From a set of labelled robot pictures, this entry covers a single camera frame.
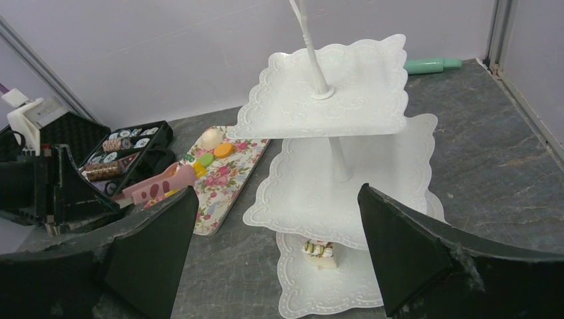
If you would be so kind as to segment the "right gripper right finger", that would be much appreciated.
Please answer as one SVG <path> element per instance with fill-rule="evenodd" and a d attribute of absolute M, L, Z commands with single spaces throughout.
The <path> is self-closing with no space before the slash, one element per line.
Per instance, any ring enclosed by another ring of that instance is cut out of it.
<path fill-rule="evenodd" d="M 369 184 L 357 200 L 389 318 L 563 317 L 563 255 L 467 233 Z"/>

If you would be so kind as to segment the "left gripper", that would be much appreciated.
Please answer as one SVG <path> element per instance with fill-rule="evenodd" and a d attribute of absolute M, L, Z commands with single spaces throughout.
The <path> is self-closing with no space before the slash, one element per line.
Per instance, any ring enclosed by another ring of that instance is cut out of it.
<path fill-rule="evenodd" d="M 119 205 L 78 171 L 68 145 L 41 144 L 29 159 L 33 164 L 33 201 L 26 208 L 27 219 L 43 225 L 49 235 L 61 233 L 55 219 L 58 187 L 61 225 L 121 214 Z"/>

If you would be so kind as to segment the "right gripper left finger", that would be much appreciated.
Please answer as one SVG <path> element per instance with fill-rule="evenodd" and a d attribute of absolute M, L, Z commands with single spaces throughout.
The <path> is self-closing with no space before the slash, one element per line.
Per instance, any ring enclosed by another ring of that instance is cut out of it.
<path fill-rule="evenodd" d="M 2 318 L 169 318 L 198 215 L 188 187 L 89 233 L 1 256 Z"/>

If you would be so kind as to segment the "white decorated cake slice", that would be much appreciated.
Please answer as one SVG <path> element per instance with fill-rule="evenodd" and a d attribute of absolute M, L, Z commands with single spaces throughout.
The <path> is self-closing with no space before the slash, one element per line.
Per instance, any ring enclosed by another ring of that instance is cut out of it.
<path fill-rule="evenodd" d="M 309 239 L 304 242 L 302 253 L 308 263 L 318 268 L 336 269 L 338 267 L 333 242 Z"/>

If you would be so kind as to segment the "yellow cube cake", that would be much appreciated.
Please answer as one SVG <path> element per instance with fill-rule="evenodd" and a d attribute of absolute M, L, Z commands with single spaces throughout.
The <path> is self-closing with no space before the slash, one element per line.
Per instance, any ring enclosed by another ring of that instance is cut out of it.
<path fill-rule="evenodd" d="M 202 178 L 207 173 L 207 169 L 198 161 L 195 161 L 192 167 L 195 171 L 196 179 Z"/>

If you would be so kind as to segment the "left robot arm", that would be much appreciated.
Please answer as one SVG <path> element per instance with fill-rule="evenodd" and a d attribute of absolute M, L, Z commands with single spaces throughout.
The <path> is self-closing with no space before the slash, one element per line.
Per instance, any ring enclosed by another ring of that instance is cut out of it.
<path fill-rule="evenodd" d="M 119 204 L 79 172 L 66 144 L 26 150 L 26 139 L 1 158 L 1 217 L 42 225 L 52 236 L 99 220 L 113 221 Z"/>

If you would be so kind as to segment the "black poker chip case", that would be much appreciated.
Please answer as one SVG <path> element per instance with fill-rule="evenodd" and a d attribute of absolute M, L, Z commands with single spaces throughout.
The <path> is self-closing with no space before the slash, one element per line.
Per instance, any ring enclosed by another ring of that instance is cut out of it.
<path fill-rule="evenodd" d="M 43 144 L 65 144 L 78 171 L 112 197 L 176 161 L 174 132 L 158 121 L 111 130 L 71 112 L 40 129 Z"/>

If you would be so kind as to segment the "floral serving tray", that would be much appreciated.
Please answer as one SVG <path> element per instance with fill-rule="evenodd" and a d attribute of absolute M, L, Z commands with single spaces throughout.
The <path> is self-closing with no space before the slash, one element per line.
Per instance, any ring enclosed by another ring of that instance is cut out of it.
<path fill-rule="evenodd" d="M 270 143 L 268 139 L 232 140 L 226 136 L 226 126 L 210 128 L 221 130 L 224 135 L 222 143 L 232 143 L 235 150 L 226 158 L 215 158 L 215 161 L 206 168 L 207 173 L 196 180 L 194 189 L 200 201 L 200 207 L 194 234 L 201 236 L 210 236 L 219 230 Z M 201 147 L 200 138 L 201 136 L 183 155 L 179 161 L 180 165 L 192 166 L 202 154 L 213 153 L 213 150 L 205 150 Z"/>

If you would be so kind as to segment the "green macaron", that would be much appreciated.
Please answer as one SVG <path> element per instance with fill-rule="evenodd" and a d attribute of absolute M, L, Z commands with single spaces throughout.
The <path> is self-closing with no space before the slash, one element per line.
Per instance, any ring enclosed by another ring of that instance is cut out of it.
<path fill-rule="evenodd" d="M 215 161 L 215 156 L 212 153 L 204 153 L 197 158 L 197 162 L 204 168 L 209 167 Z"/>

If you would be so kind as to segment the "orange macaron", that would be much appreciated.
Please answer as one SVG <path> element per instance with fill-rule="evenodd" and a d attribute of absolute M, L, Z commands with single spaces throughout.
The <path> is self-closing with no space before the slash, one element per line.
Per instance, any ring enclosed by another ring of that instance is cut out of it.
<path fill-rule="evenodd" d="M 224 142 L 216 146 L 213 150 L 213 155 L 217 159 L 226 158 L 234 152 L 235 148 L 232 143 Z"/>

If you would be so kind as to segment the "cream dome cake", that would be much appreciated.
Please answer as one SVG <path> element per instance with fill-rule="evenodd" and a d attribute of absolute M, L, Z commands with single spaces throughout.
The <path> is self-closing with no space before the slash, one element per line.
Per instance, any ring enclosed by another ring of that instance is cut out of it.
<path fill-rule="evenodd" d="M 214 150 L 224 139 L 223 132 L 217 128 L 206 130 L 200 138 L 200 145 L 205 150 Z"/>

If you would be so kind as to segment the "white three-tier cake stand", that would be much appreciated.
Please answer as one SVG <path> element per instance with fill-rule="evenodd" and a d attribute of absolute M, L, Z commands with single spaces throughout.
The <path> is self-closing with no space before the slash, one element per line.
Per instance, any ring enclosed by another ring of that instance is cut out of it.
<path fill-rule="evenodd" d="M 404 114 L 404 35 L 315 49 L 306 3 L 292 1 L 291 7 L 305 47 L 269 57 L 237 123 L 227 129 L 235 140 L 282 142 L 243 222 L 276 234 L 282 317 L 376 308 L 382 297 L 356 197 L 372 183 L 410 208 L 441 217 L 442 206 L 428 190 L 438 119 Z M 304 259 L 309 239 L 334 243 L 336 269 Z"/>

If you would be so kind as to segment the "mint green rolling pin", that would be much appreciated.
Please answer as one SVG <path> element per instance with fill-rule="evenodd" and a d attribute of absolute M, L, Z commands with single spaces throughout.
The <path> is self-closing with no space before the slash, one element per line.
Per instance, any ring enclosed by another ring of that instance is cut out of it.
<path fill-rule="evenodd" d="M 404 69 L 409 75 L 441 73 L 461 67 L 462 60 L 456 58 L 414 59 L 404 63 Z"/>

